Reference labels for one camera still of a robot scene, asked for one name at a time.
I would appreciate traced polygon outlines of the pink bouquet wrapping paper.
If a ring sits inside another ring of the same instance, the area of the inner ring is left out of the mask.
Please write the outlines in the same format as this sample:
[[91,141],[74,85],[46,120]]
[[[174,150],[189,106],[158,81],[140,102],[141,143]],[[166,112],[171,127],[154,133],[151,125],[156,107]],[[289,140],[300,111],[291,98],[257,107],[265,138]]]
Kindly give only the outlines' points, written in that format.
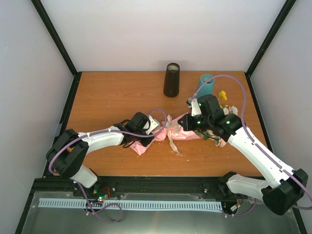
[[[165,128],[152,140],[152,142],[148,146],[142,146],[140,143],[135,142],[133,145],[130,146],[130,148],[136,152],[139,156],[142,155],[147,151],[147,149],[152,145],[154,141],[164,141],[165,139],[168,139],[166,136],[166,130]],[[193,131],[184,131],[182,128],[180,129],[179,133],[174,136],[174,142],[175,141],[186,141],[186,140],[197,140],[201,139],[200,136],[198,136]]]

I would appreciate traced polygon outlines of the cream printed ribbon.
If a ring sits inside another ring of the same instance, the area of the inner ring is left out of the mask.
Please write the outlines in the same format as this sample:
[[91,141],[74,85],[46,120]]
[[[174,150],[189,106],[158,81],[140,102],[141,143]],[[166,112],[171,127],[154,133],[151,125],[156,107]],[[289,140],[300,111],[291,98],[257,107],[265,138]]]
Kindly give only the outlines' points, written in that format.
[[178,124],[177,121],[182,116],[183,115],[180,115],[176,117],[175,119],[173,119],[171,115],[167,115],[167,121],[165,123],[166,136],[169,139],[169,145],[172,148],[172,151],[176,153],[178,156],[181,156],[181,153],[174,143],[174,136],[178,134],[181,129],[181,126]]

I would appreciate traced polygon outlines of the artificial flower bunch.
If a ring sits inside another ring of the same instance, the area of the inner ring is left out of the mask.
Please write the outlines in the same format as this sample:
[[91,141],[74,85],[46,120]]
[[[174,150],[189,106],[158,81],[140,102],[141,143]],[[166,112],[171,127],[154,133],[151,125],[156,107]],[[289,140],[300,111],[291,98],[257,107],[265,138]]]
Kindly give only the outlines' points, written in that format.
[[201,110],[200,120],[197,122],[199,131],[204,139],[212,139],[217,147],[224,147],[230,136],[242,127],[237,112],[233,113],[229,107],[219,104],[217,97],[212,94],[197,99]]

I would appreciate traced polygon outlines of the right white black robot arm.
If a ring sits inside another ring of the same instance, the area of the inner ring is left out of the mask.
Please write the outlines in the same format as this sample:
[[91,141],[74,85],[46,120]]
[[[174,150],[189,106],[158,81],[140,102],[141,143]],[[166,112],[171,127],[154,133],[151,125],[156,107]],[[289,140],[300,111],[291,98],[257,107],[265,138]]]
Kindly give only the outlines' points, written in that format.
[[244,155],[263,180],[227,173],[226,186],[233,194],[256,198],[276,215],[283,215],[307,193],[308,174],[294,170],[265,147],[236,114],[225,114],[217,98],[208,94],[186,101],[190,113],[177,122],[184,131],[212,133]]

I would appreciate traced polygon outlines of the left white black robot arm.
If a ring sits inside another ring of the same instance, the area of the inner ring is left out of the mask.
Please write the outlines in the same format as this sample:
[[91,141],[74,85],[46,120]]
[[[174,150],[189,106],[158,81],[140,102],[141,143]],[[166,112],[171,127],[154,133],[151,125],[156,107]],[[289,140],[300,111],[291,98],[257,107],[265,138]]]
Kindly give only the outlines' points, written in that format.
[[90,196],[97,196],[101,192],[101,183],[95,172],[83,166],[86,155],[109,146],[125,147],[136,141],[147,146],[154,139],[152,131],[158,127],[156,119],[137,112],[131,119],[99,131],[77,133],[68,129],[46,154],[49,170],[58,173],[61,178],[80,183]]

